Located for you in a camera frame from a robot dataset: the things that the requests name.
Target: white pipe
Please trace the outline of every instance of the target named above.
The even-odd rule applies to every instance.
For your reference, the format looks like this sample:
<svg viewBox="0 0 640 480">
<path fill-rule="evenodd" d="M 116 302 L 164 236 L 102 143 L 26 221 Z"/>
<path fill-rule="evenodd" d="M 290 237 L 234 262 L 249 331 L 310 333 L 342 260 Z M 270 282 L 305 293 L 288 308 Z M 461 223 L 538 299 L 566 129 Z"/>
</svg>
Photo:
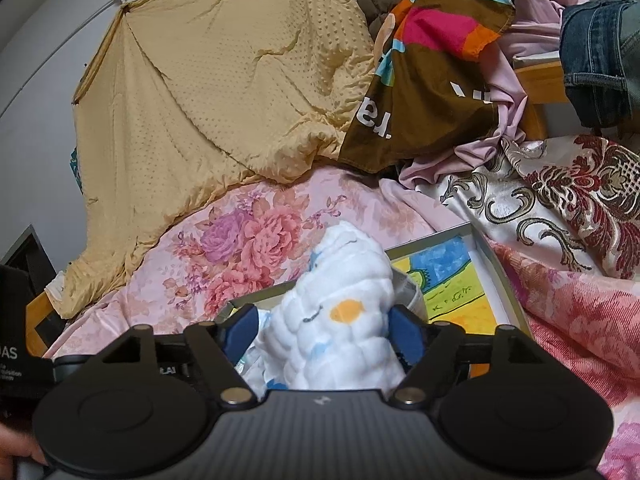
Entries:
<svg viewBox="0 0 640 480">
<path fill-rule="evenodd" d="M 80 32 L 83 28 L 85 28 L 89 23 L 91 23 L 91 21 L 96 18 L 97 16 L 100 16 L 100 14 L 102 14 L 105 10 L 109 9 L 113 4 L 120 4 L 121 2 L 119 0 L 110 0 L 108 1 L 106 4 L 104 4 L 103 6 L 100 7 L 100 9 L 96 10 L 91 16 L 89 16 L 86 20 L 84 20 L 84 22 L 82 22 L 78 27 L 76 27 L 74 29 L 74 31 L 69 34 L 63 41 L 62 43 L 60 43 L 55 49 L 54 51 L 49 54 L 45 60 L 40 63 L 38 65 L 38 67 L 36 68 L 36 70 L 33 71 L 33 73 L 31 73 L 31 75 L 27 78 L 27 81 L 25 81 L 20 88 L 18 88 L 17 92 L 14 94 L 14 96 L 11 98 L 11 100 L 7 103 L 7 105 L 4 107 L 4 109 L 2 110 L 2 112 L 0 112 L 0 118 L 2 118 L 2 116 L 4 115 L 4 113 L 9 109 L 9 106 L 11 106 L 11 104 L 15 101 L 15 99 L 18 97 L 18 95 L 20 95 L 20 92 L 22 92 L 22 90 L 24 90 L 24 87 L 27 86 L 27 83 L 29 81 L 31 81 L 31 79 L 33 79 L 33 77 L 40 71 L 40 69 L 46 64 L 46 62 L 51 59 L 52 57 L 54 57 L 56 55 L 56 52 L 59 51 L 63 46 L 66 45 L 66 42 L 69 41 L 72 37 L 74 37 L 78 32 Z"/>
</svg>

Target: denim jeans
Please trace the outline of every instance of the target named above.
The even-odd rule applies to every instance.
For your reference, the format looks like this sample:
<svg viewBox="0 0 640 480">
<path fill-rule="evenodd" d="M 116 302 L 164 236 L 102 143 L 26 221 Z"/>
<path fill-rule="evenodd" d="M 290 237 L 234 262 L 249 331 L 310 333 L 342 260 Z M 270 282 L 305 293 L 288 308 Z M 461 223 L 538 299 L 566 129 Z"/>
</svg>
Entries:
<svg viewBox="0 0 640 480">
<path fill-rule="evenodd" d="M 588 128 L 616 126 L 631 117 L 621 30 L 623 13 L 632 6 L 638 4 L 598 0 L 564 10 L 560 59 L 565 91 L 580 122 Z"/>
</svg>

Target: yellow blanket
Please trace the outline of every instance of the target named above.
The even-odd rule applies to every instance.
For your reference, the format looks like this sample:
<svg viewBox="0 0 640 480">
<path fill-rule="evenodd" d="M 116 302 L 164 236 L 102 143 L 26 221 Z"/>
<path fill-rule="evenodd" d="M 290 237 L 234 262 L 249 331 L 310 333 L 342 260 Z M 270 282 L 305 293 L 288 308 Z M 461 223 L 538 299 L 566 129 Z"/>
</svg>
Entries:
<svg viewBox="0 0 640 480">
<path fill-rule="evenodd" d="M 355 0 L 137 0 L 74 97 L 87 247 L 69 318 L 123 285 L 180 218 L 230 186 L 337 158 L 372 75 Z"/>
</svg>

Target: pink patch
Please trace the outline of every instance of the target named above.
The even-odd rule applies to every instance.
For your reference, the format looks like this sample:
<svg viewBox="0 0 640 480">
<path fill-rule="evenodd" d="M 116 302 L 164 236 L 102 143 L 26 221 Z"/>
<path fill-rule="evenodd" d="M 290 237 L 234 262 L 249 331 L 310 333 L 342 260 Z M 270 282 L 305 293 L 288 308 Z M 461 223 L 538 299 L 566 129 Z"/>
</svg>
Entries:
<svg viewBox="0 0 640 480">
<path fill-rule="evenodd" d="M 478 22 L 468 16 L 414 7 L 406 18 L 402 42 L 460 55 L 466 37 L 477 26 Z"/>
</svg>

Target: metal screw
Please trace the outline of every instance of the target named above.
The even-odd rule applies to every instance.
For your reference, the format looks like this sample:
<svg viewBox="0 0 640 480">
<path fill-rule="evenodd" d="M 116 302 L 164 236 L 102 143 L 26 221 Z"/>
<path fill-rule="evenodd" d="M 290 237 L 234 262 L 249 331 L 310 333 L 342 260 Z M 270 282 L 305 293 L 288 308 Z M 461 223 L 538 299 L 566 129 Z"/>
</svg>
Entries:
<svg viewBox="0 0 640 480">
<path fill-rule="evenodd" d="M 253 398 L 254 394 L 252 394 L 246 388 L 227 388 L 220 394 L 220 398 L 226 402 L 227 404 L 244 404 L 249 402 Z"/>
<path fill-rule="evenodd" d="M 427 395 L 420 388 L 409 387 L 396 391 L 395 397 L 403 404 L 418 404 L 423 402 Z"/>
</svg>

